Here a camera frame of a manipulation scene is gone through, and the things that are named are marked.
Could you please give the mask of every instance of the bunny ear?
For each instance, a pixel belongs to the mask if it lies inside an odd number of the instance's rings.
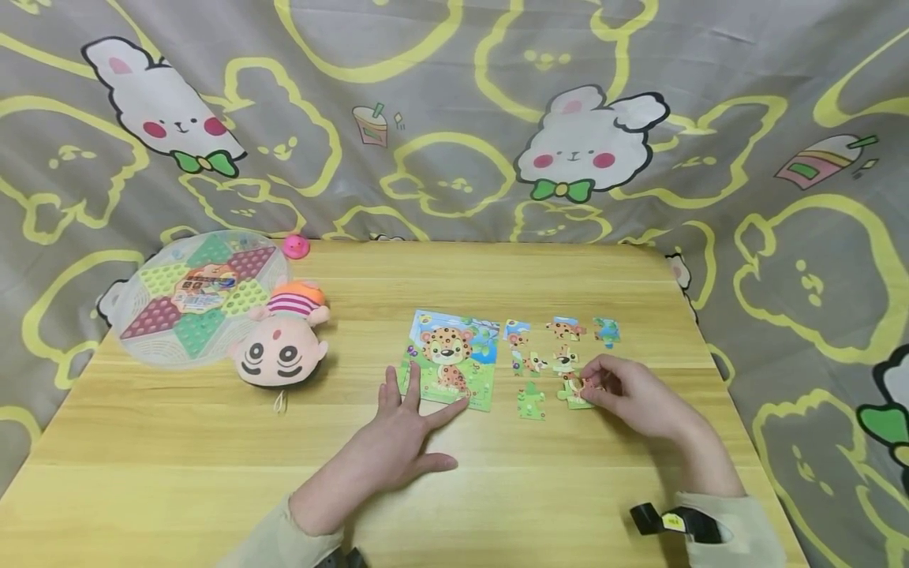
[[[129,64],[119,57],[111,57],[107,60],[107,64],[110,66],[111,71],[114,72],[114,75],[129,75],[133,73],[133,69],[130,68]]]
[[[615,125],[628,132],[650,130],[669,116],[669,106],[659,93],[644,93],[619,99],[606,108],[615,111]]]
[[[597,85],[585,85],[565,91],[558,95],[549,104],[549,112],[553,115],[573,115],[583,111],[594,110],[603,104],[605,96]]]
[[[95,68],[98,77],[109,85],[155,64],[144,49],[122,37],[105,37],[85,45],[82,55]]]

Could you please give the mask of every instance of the left hand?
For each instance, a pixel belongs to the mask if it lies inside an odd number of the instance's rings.
[[[450,423],[467,408],[465,397],[427,416],[420,415],[420,367],[410,363],[410,384],[401,400],[397,373],[385,369],[385,382],[379,385],[379,409],[373,421],[354,434],[335,459],[345,469],[363,473],[373,492],[403,487],[430,472],[446,472],[457,467],[447,453],[421,453],[426,436]]]
[[[410,376],[407,396],[401,401],[395,368],[385,369],[375,418],[291,495],[291,515],[305,533],[331,534],[375,493],[402,487],[424,473],[457,467],[447,453],[422,453],[422,449],[426,436],[454,420],[470,399],[421,416],[416,363],[410,363]]]

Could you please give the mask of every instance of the leopard puzzle board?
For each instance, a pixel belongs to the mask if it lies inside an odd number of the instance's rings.
[[[255,326],[246,312],[264,305],[290,264],[267,238],[217,231],[175,241],[124,286],[113,333],[137,360],[185,369],[227,355]]]
[[[470,408],[489,412],[493,403],[500,325],[473,317],[417,310],[398,386],[405,393],[410,362],[420,367],[420,398],[450,404],[470,396]]]

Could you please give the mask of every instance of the sleeve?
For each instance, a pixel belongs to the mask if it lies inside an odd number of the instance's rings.
[[[720,525],[722,544],[688,539],[692,568],[785,568],[786,554],[760,503],[753,497],[713,497],[678,493],[679,506],[711,516]]]
[[[217,568],[313,568],[341,545],[344,530],[310,536],[290,514],[285,496]]]

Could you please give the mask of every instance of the pink ball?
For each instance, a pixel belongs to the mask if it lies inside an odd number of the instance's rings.
[[[281,248],[284,250],[285,256],[297,260],[309,254],[309,241],[300,234],[292,234],[285,238]]]

